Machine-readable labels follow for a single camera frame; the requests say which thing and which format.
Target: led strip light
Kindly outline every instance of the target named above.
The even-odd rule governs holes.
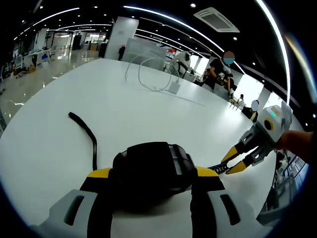
[[[159,24],[159,25],[162,25],[162,24],[163,24],[163,23],[161,23],[161,22],[154,21],[154,20],[151,20],[151,19],[147,19],[147,18],[144,18],[144,17],[140,17],[140,19],[147,20],[147,21],[151,21],[151,22],[155,22],[155,23],[157,23],[157,24]],[[169,26],[169,25],[167,25],[167,24],[164,24],[164,25],[165,25],[166,27],[169,27],[169,28],[171,28],[171,29],[173,29],[173,30],[175,30],[175,31],[178,31],[178,32],[184,34],[184,35],[187,36],[187,37],[190,37],[190,35],[186,34],[185,32],[182,32],[182,31],[178,30],[177,28],[174,28],[174,27]],[[204,46],[204,47],[205,47],[206,49],[208,49],[209,51],[213,52],[213,53],[214,53],[215,55],[217,55],[219,58],[221,57],[221,56],[218,55],[215,51],[213,51],[212,49],[210,49],[208,46],[206,46],[205,44],[203,44],[203,43],[200,42],[199,40],[195,39],[194,37],[192,37],[192,39],[193,39],[194,41],[198,42],[199,44],[201,44],[202,46]]]
[[[172,40],[172,39],[170,39],[170,38],[167,38],[167,37],[165,37],[165,36],[161,36],[161,35],[159,35],[159,34],[156,34],[156,33],[150,32],[150,31],[145,31],[145,30],[141,30],[141,29],[137,29],[137,30],[138,30],[138,31],[147,32],[147,33],[150,33],[150,34],[153,34],[153,35],[157,35],[157,36],[159,36],[159,37],[163,37],[163,38],[165,38],[165,39],[167,39],[167,40],[170,40],[170,41],[173,41],[173,42],[175,42],[175,43],[178,43],[178,44],[180,44],[181,46],[186,47],[186,48],[190,49],[191,51],[195,52],[196,54],[200,55],[201,57],[206,58],[205,56],[203,56],[202,54],[198,53],[197,51],[194,51],[193,49],[191,49],[191,48],[187,47],[186,45],[183,45],[183,44],[181,44],[181,43],[179,43],[179,42],[177,42],[177,41],[175,41],[175,40]]]
[[[265,13],[266,17],[268,18],[268,21],[270,22],[271,26],[274,29],[274,32],[277,36],[279,45],[281,47],[282,50],[282,54],[283,54],[283,58],[284,58],[284,63],[285,63],[285,71],[286,71],[286,80],[287,80],[287,100],[286,100],[286,104],[289,105],[289,101],[290,101],[290,97],[291,97],[291,74],[290,74],[290,70],[289,70],[289,63],[288,63],[288,58],[287,58],[287,52],[286,52],[286,48],[283,42],[283,38],[282,35],[278,29],[278,26],[272,16],[272,14],[270,13],[269,9],[267,8],[267,6],[264,4],[264,2],[262,0],[256,0],[256,2],[258,3],[258,5],[260,6],[260,8],[262,9],[262,11]]]
[[[84,29],[84,30],[75,30],[75,31],[95,31],[96,29]]]
[[[140,8],[140,7],[134,7],[134,6],[123,6],[124,8],[130,8],[130,9],[135,9],[135,10],[140,10],[140,11],[146,11],[146,12],[150,12],[150,13],[153,13],[153,14],[156,14],[156,15],[159,15],[159,16],[162,16],[162,17],[165,17],[167,19],[170,19],[172,21],[175,21],[183,26],[186,26],[187,28],[191,29],[192,31],[195,31],[197,34],[201,35],[202,37],[204,37],[206,40],[210,41],[212,44],[214,44],[218,49],[220,49],[222,52],[224,52],[224,50],[219,46],[217,45],[215,42],[213,42],[211,39],[209,39],[207,36],[205,36],[203,33],[201,33],[200,31],[196,30],[195,28],[185,24],[184,22],[181,22],[180,20],[177,20],[173,17],[170,17],[170,16],[167,16],[167,15],[164,15],[162,13],[159,13],[159,12],[156,12],[156,11],[151,11],[151,10],[147,10],[147,9],[144,9],[144,8]],[[240,65],[238,65],[238,63],[236,61],[234,61],[234,63],[237,65],[237,67],[241,70],[241,72],[243,72],[244,74],[245,71],[243,71],[243,69],[240,67]]]
[[[82,25],[74,25],[74,26],[65,26],[65,27],[58,28],[58,30],[69,28],[69,27],[76,27],[76,26],[112,26],[112,25],[110,24],[82,24]]]
[[[73,10],[78,10],[78,9],[79,9],[79,7],[76,7],[76,8],[72,8],[72,9],[69,9],[69,10],[65,10],[65,11],[61,11],[61,12],[55,13],[55,14],[53,14],[53,15],[51,15],[51,16],[48,16],[48,17],[46,17],[46,18],[44,18],[44,19],[38,21],[37,23],[33,24],[33,26],[35,26],[35,25],[39,24],[40,22],[45,21],[45,20],[47,20],[47,19],[49,19],[49,18],[51,18],[51,17],[53,17],[53,16],[57,16],[57,15],[60,15],[60,14],[62,14],[62,13],[65,13],[65,12],[73,11]]]
[[[72,8],[72,9],[69,9],[69,10],[65,10],[65,11],[61,11],[61,12],[55,13],[55,14],[53,14],[53,15],[51,15],[51,16],[45,17],[44,19],[38,21],[37,23],[33,24],[32,26],[35,26],[35,25],[39,24],[40,22],[45,21],[45,20],[47,20],[47,19],[49,19],[49,18],[51,18],[51,17],[53,17],[53,16],[57,16],[57,15],[59,15],[59,14],[65,13],[65,12],[73,11],[73,10],[78,10],[78,9],[79,9],[79,7],[76,7],[76,8]]]
[[[157,39],[153,39],[153,38],[151,38],[151,37],[142,36],[142,35],[139,35],[139,34],[134,34],[134,35],[135,35],[135,36],[145,37],[145,38],[148,38],[148,39],[150,39],[150,40],[158,41],[158,42],[160,42],[160,43],[162,43],[162,44],[164,44],[164,45],[168,45],[168,46],[171,46],[171,47],[173,47],[173,48],[175,48],[175,49],[178,49],[179,51],[183,51],[183,50],[181,50],[181,49],[179,49],[179,48],[177,48],[177,47],[175,47],[175,46],[172,46],[171,44],[165,43],[165,42],[163,42],[163,41],[159,41],[159,40],[157,40]]]

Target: glossy floor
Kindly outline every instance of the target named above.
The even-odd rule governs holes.
[[[62,74],[95,59],[98,59],[97,51],[61,50],[56,54],[55,60],[39,65],[32,73],[18,78],[11,74],[0,85],[1,90],[5,89],[0,95],[0,110],[5,123],[8,124],[24,103],[47,84]]]

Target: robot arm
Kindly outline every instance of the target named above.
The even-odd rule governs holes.
[[[282,134],[289,130],[291,123],[292,112],[285,102],[282,102],[282,108],[279,106],[264,108],[258,116],[258,121],[229,150],[222,159],[221,164],[211,167],[211,169],[216,170],[217,173],[226,172],[226,174],[233,174],[243,171],[251,164],[254,166],[262,162],[274,149]],[[230,160],[254,148],[256,149],[238,164],[231,168],[227,167],[227,163]]]

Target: glass wall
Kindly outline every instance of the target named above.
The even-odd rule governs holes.
[[[75,34],[56,33],[53,39],[53,46],[57,49],[70,49],[74,41]]]
[[[234,91],[233,96],[238,99],[240,98],[240,95],[243,94],[244,102],[246,106],[250,108],[252,101],[259,98],[263,86],[264,85],[256,79],[244,74],[237,86],[237,90]]]
[[[105,33],[87,33],[85,38],[85,44],[97,44],[104,41],[106,38]]]
[[[203,73],[208,65],[208,62],[209,62],[209,59],[201,58],[198,66],[197,66],[196,72],[200,75],[203,75]]]

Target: black shirt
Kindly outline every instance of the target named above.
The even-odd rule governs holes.
[[[223,72],[225,74],[225,72],[223,71],[223,65],[220,61],[220,59],[214,59],[211,63],[210,63],[211,67],[214,67],[214,73],[216,75],[220,74],[221,72]]]
[[[223,70],[223,64],[221,63],[221,59],[214,59],[211,63],[210,63],[210,67],[214,67],[214,73],[218,76],[218,74],[223,73],[224,74],[224,78],[226,79],[227,76],[229,76],[228,73],[226,73]],[[214,84],[218,83],[215,81],[215,79],[209,75],[209,77],[206,79],[205,84],[207,84],[209,87],[211,87],[212,89],[214,89]]]

